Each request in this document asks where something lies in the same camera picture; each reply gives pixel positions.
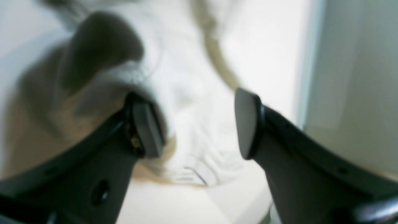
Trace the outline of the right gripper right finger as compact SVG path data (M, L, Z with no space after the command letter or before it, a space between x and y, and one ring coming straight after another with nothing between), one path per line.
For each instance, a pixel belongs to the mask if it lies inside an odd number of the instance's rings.
M241 156L265 172L283 224L396 224L397 182L329 152L255 93L234 97Z

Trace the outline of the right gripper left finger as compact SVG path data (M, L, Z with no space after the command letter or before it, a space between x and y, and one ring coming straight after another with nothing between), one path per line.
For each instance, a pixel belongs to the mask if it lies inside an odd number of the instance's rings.
M1 181L1 223L115 224L136 162L163 146L153 103L131 92L80 143Z

